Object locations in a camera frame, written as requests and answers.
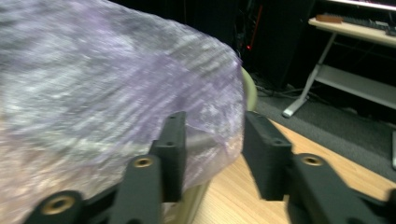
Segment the purple plastic wrap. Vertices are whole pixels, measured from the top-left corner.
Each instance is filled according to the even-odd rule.
[[[184,189],[242,147],[241,65],[215,38],[101,0],[0,6],[0,223],[63,189],[120,181],[164,119],[187,112]]]

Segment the wooden surface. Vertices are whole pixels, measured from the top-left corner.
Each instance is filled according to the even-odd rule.
[[[382,200],[387,198],[388,189],[396,188],[395,183],[355,162],[281,125],[276,124],[276,127],[293,143],[294,153],[306,152],[322,157],[350,187]],[[240,157],[212,180],[193,224],[289,223],[285,208],[283,202],[259,200],[258,191],[245,160]]]
[[[309,24],[316,26],[319,29],[336,32],[341,35],[349,35],[355,38],[375,42],[377,44],[396,48],[396,37],[385,35],[385,31],[367,28],[364,26],[343,23],[331,23],[317,21],[315,18],[310,19]]]

